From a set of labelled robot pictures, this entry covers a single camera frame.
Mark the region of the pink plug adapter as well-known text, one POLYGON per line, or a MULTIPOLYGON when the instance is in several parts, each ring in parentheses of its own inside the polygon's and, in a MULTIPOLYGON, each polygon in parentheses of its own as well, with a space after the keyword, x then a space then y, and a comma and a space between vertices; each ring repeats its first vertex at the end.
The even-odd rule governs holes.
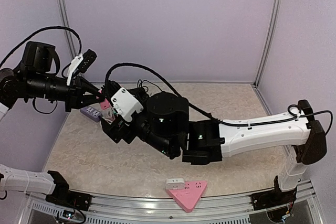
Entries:
POLYGON ((100 102, 99 105, 102 110, 106 110, 110 107, 110 103, 107 99, 105 99, 103 102, 100 102))

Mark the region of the white plug adapter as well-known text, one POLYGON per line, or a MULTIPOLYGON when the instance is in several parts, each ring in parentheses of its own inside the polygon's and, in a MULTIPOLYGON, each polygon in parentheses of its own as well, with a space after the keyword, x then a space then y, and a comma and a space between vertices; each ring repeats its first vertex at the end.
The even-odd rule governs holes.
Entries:
POLYGON ((165 181, 166 190, 179 190, 185 188, 185 180, 183 178, 169 178, 165 181))

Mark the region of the pink triangular power strip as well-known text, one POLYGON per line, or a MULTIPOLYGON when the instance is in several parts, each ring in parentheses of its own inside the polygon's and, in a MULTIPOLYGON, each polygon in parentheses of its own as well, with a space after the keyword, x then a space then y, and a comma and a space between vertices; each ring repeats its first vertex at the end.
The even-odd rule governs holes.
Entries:
POLYGON ((165 191, 185 212, 192 212, 206 187, 206 180, 185 180, 184 189, 165 191))

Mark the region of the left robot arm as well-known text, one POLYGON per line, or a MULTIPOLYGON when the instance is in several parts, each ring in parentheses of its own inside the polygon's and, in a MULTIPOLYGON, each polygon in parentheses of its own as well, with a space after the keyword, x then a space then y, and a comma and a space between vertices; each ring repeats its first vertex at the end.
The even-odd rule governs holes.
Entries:
MULTIPOLYGON (((47 99, 51 103, 64 102, 67 112, 105 100, 99 89, 82 77, 97 55, 92 50, 83 53, 82 45, 79 45, 77 55, 68 65, 67 76, 59 77, 60 58, 56 47, 31 41, 35 35, 47 30, 66 30, 76 37, 79 36, 68 27, 44 27, 33 32, 5 56, 1 65, 19 47, 25 47, 22 59, 14 69, 1 67, 1 118, 4 118, 19 99, 25 102, 35 101, 37 98, 47 99)), ((1 191, 40 193, 49 202, 64 206, 75 206, 76 200, 66 180, 56 171, 39 173, 1 165, 1 191)))

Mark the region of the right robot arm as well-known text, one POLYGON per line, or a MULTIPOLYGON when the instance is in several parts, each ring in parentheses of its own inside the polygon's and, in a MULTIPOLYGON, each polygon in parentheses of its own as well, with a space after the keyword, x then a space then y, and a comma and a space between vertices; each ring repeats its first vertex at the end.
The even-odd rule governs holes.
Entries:
POLYGON ((274 116, 242 121, 220 120, 191 104, 175 88, 148 95, 143 88, 127 90, 104 78, 103 95, 117 112, 112 123, 102 121, 113 141, 139 138, 170 159, 181 157, 192 165, 220 162, 224 157, 275 146, 291 151, 269 192, 273 205, 281 204, 296 189, 307 167, 327 152, 324 128, 306 100, 274 116))

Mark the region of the teal adapter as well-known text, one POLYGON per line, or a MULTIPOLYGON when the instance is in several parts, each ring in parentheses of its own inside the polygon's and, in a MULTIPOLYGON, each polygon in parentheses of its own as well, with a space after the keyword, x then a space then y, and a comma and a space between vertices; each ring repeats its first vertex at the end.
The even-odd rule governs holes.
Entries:
POLYGON ((111 108, 102 111, 102 116, 105 120, 113 122, 115 120, 114 112, 111 108))

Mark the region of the purple power strip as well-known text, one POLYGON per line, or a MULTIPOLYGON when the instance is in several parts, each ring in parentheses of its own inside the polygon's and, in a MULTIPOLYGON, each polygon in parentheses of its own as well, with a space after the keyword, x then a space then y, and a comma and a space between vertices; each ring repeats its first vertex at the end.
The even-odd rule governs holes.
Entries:
POLYGON ((100 118, 102 117, 102 113, 92 106, 86 106, 84 108, 81 108, 80 112, 96 123, 100 122, 100 118))

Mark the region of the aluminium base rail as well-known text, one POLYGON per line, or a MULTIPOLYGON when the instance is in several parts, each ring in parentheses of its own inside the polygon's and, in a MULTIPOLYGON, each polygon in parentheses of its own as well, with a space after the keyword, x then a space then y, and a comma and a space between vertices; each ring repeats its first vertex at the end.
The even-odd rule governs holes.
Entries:
MULTIPOLYGON (((186 213, 173 199, 139 198, 93 194, 85 223, 276 223, 269 215, 287 205, 255 210, 252 194, 269 189, 226 196, 202 197, 194 211, 186 213)), ((79 223, 66 220, 62 214, 71 208, 45 201, 45 196, 25 196, 18 223, 79 223)), ((301 181, 297 188, 297 200, 292 215, 285 223, 327 223, 311 181, 301 181)))

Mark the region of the aluminium frame post left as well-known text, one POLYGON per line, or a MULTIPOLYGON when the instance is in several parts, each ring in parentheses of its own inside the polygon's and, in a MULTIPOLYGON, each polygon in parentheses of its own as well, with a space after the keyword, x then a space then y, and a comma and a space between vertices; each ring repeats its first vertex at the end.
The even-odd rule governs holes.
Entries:
MULTIPOLYGON (((66 9, 66 1, 57 0, 57 5, 59 9, 61 24, 65 27, 70 27, 68 15, 67 15, 67 9, 66 9)), ((65 34, 65 40, 66 40, 66 44, 69 49, 70 56, 73 59, 77 55, 77 53, 76 53, 76 48, 75 48, 72 33, 69 31, 65 31, 64 34, 65 34)))

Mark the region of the aluminium frame post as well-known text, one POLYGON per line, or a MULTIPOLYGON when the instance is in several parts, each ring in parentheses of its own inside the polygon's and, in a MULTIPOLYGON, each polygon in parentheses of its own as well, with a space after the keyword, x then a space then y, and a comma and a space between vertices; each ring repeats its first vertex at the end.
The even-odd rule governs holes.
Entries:
POLYGON ((261 84, 261 80, 262 80, 262 77, 263 77, 263 74, 264 74, 264 71, 265 71, 265 68, 266 68, 267 60, 268 60, 269 53, 270 53, 270 50, 271 50, 272 41, 273 41, 274 34, 275 34, 275 31, 276 31, 276 27, 277 27, 277 20, 278 20, 280 7, 281 7, 281 0, 273 0, 271 17, 270 17, 270 21, 269 21, 267 34, 266 34, 266 41, 265 41, 265 44, 264 44, 264 47, 263 47, 261 60, 260 60, 260 63, 259 63, 259 67, 258 67, 258 70, 257 70, 255 81, 254 81, 254 87, 256 89, 258 89, 260 84, 261 84))
MULTIPOLYGON (((67 15, 67 9, 66 9, 66 1, 57 0, 57 5, 59 9, 61 24, 65 27, 70 27, 68 15, 67 15)), ((76 48, 75 48, 72 33, 69 31, 65 31, 64 34, 65 34, 65 40, 66 40, 66 44, 69 49, 70 56, 73 59, 77 55, 77 53, 76 53, 76 48)))

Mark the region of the aluminium frame post right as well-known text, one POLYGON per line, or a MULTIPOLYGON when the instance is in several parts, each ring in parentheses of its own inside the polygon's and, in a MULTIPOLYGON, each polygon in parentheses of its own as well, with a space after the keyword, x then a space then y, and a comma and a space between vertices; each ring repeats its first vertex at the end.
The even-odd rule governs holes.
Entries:
POLYGON ((265 44, 264 44, 264 47, 263 47, 261 60, 260 60, 260 63, 259 63, 259 67, 258 67, 258 70, 257 70, 255 81, 254 81, 254 87, 256 89, 258 89, 260 84, 261 84, 261 80, 262 80, 262 77, 263 77, 263 74, 264 74, 264 71, 265 71, 265 68, 266 68, 267 60, 268 60, 269 53, 270 53, 270 50, 271 50, 272 41, 273 41, 274 34, 275 34, 275 31, 276 31, 276 27, 277 27, 277 20, 278 20, 280 7, 281 7, 281 0, 273 0, 271 17, 270 17, 270 21, 269 21, 267 34, 266 34, 266 41, 265 41, 265 44))

